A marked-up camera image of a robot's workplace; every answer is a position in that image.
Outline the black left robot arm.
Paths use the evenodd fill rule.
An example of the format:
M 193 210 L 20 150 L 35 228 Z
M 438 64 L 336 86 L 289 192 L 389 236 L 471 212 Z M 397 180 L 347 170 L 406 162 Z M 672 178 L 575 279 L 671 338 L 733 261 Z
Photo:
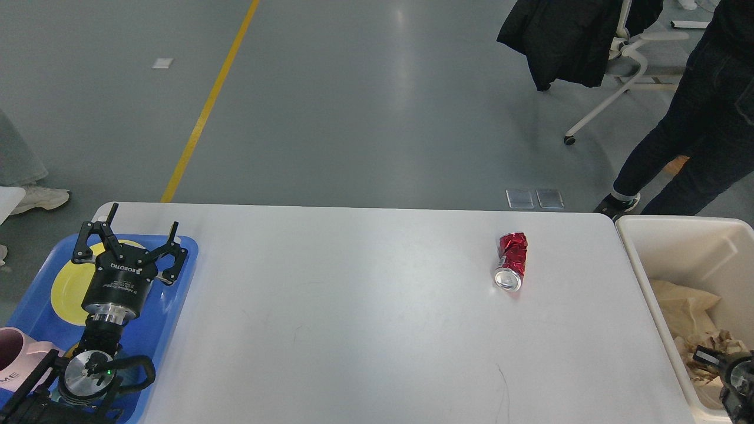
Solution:
M 199 247 L 85 221 L 8 320 L 29 365 L 2 377 L 3 423 L 136 423 L 188 293 Z

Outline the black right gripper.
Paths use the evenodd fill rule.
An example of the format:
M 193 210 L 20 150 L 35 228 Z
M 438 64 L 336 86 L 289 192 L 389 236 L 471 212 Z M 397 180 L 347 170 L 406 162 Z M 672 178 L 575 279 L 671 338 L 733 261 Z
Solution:
M 753 422 L 752 352 L 728 355 L 722 351 L 697 346 L 692 360 L 705 368 L 720 372 L 723 389 L 720 400 L 732 423 Z

